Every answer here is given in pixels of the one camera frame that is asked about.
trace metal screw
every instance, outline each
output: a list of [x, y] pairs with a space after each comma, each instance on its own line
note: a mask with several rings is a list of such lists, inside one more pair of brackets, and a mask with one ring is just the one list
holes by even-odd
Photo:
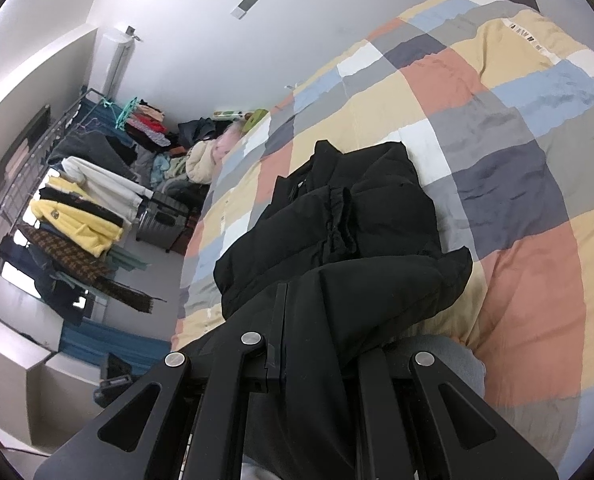
[[257, 332], [247, 332], [241, 336], [241, 342], [244, 345], [256, 345], [261, 341], [261, 336]]
[[429, 352], [419, 352], [415, 356], [415, 361], [421, 366], [430, 366], [435, 362], [435, 358]]
[[183, 365], [185, 360], [186, 360], [186, 356], [183, 353], [171, 352], [170, 354], [168, 354], [166, 356], [166, 358], [164, 359], [164, 362], [166, 363], [167, 366], [174, 368], [176, 366]]

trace yellow jacket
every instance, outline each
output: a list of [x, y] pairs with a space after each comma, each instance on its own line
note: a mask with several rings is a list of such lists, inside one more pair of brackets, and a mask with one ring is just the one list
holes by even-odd
[[48, 185], [50, 187], [54, 187], [55, 189], [59, 189], [60, 191], [63, 191], [65, 193], [78, 194], [80, 197], [85, 198], [86, 200], [89, 200], [92, 203], [97, 203], [77, 184], [68, 182], [68, 180], [66, 180], [65, 178], [61, 178], [60, 176], [49, 176]]
[[124, 232], [121, 227], [107, 220], [52, 200], [32, 200], [30, 210], [38, 220], [49, 221], [96, 258], [119, 240]]

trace bed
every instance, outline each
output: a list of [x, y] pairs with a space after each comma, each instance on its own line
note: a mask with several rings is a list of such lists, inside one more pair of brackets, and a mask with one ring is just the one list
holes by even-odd
[[569, 478], [594, 447], [594, 52], [506, 0], [428, 0], [299, 86], [213, 180], [189, 244], [173, 346], [223, 322], [213, 267], [328, 139], [403, 142], [465, 292], [407, 334], [458, 336], [486, 400]]

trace triangular cutout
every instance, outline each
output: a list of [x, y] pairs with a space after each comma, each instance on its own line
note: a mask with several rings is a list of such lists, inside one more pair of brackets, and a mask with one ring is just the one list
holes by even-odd
[[448, 415], [463, 449], [473, 449], [496, 437], [493, 426], [468, 402], [454, 386], [439, 385]]
[[127, 452], [137, 448], [159, 396], [158, 384], [149, 384], [99, 431], [100, 440]]

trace suitcase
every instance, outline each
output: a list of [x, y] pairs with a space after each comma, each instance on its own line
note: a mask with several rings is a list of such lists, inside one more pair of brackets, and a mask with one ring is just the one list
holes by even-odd
[[135, 238], [168, 253], [186, 228], [188, 208], [164, 194], [155, 195], [140, 216]]

